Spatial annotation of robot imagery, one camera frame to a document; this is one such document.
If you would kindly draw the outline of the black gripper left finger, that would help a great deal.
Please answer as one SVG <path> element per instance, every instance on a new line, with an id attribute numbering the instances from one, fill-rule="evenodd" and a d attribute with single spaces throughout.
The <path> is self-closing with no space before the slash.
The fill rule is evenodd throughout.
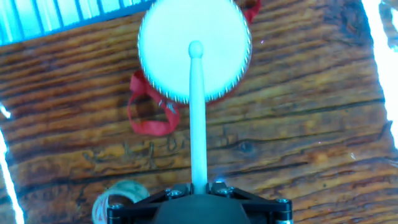
<path id="1" fill-rule="evenodd" d="M 191 193 L 191 184 L 176 184 L 150 195 L 138 182 L 118 182 L 106 191 L 106 223 L 150 223 L 163 203 Z"/>

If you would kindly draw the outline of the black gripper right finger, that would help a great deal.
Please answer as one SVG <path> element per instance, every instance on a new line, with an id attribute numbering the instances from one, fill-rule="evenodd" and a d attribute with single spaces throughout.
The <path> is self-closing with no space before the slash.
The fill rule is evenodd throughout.
<path id="1" fill-rule="evenodd" d="M 238 202 L 250 223 L 293 224 L 293 203 L 290 199 L 265 199 L 224 182 L 208 184 L 208 193 Z"/>

